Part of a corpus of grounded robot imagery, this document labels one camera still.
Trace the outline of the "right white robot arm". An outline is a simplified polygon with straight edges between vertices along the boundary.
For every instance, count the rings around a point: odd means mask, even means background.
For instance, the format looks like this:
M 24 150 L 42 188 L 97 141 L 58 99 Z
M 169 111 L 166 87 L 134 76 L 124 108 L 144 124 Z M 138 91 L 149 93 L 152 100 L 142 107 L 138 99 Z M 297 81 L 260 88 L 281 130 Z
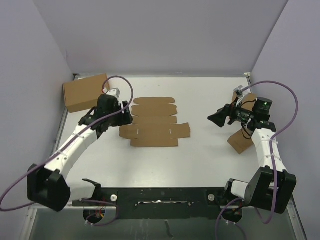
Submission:
M 270 122 L 272 101 L 257 97 L 251 110 L 235 99 L 226 104 L 208 120 L 222 128 L 225 124 L 239 122 L 251 132 L 250 139 L 256 149 L 259 168 L 250 182 L 230 179 L 222 192 L 223 200 L 232 205 L 240 198 L 247 206 L 282 214 L 297 184 L 295 175 L 286 169 L 274 135 L 276 126 Z

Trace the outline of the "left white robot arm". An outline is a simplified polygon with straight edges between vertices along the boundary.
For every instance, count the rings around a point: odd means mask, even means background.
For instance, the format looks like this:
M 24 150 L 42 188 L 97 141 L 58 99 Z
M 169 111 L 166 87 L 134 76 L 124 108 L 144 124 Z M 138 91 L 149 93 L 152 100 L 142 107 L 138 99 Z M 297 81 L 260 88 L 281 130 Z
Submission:
M 95 206 L 102 199 L 100 184 L 81 179 L 67 182 L 67 176 L 83 153 L 110 127 L 130 125 L 133 121 L 130 102 L 119 102 L 117 95 L 102 94 L 97 105 L 78 122 L 67 141 L 43 166 L 33 164 L 27 176 L 27 198 L 60 212 L 68 202 L 85 200 Z

